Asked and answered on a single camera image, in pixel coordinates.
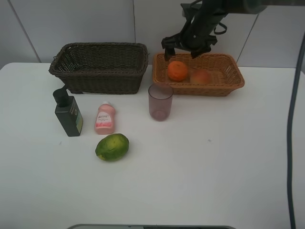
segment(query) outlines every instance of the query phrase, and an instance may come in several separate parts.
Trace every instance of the dark green bottle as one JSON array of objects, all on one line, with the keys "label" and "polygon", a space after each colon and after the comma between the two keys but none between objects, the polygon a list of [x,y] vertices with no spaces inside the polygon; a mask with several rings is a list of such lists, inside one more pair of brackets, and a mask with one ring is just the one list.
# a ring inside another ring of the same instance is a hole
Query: dark green bottle
[{"label": "dark green bottle", "polygon": [[82,115],[74,96],[69,96],[65,87],[53,92],[57,103],[55,114],[69,137],[79,136],[82,128]]}]

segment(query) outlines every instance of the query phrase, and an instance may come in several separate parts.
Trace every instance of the pink bottle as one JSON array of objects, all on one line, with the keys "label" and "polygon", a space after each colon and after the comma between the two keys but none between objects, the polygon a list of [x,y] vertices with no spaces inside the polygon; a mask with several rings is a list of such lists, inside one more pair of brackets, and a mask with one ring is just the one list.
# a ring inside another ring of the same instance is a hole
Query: pink bottle
[{"label": "pink bottle", "polygon": [[100,107],[95,121],[95,132],[99,135],[109,135],[114,132],[115,109],[109,102],[104,102]]}]

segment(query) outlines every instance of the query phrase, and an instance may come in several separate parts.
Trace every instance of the light brown wicker basket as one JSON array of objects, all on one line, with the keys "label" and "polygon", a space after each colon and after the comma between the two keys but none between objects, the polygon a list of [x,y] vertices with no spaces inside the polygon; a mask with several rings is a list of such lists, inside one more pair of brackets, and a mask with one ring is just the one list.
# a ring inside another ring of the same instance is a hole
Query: light brown wicker basket
[{"label": "light brown wicker basket", "polygon": [[[167,66],[172,61],[182,61],[189,68],[209,70],[212,75],[210,84],[191,84],[189,77],[182,82],[173,82],[167,76]],[[193,59],[188,53],[177,53],[170,61],[164,59],[164,53],[154,56],[152,77],[154,83],[169,84],[174,94],[227,96],[232,91],[244,86],[244,78],[236,61],[227,54],[203,54]]]}]

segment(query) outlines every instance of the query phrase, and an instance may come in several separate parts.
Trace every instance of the bottle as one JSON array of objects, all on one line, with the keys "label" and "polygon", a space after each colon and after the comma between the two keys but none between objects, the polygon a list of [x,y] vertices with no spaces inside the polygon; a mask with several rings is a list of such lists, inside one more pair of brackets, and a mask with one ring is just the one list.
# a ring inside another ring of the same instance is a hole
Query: bottle
[{"label": "bottle", "polygon": [[98,110],[95,121],[95,132],[99,135],[109,135],[114,132],[115,109],[109,102],[104,102]]},{"label": "bottle", "polygon": [[78,109],[74,96],[68,96],[63,87],[53,92],[57,103],[55,114],[69,137],[79,136],[82,128],[82,115]]}]

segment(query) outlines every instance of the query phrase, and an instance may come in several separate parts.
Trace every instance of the cup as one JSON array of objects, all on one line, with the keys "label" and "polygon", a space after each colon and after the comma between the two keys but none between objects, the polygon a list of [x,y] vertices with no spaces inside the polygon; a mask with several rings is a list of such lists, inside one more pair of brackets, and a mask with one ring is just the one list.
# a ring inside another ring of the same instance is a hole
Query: cup
[{"label": "cup", "polygon": [[171,113],[173,89],[164,83],[155,83],[148,89],[149,114],[157,121],[164,121]]}]

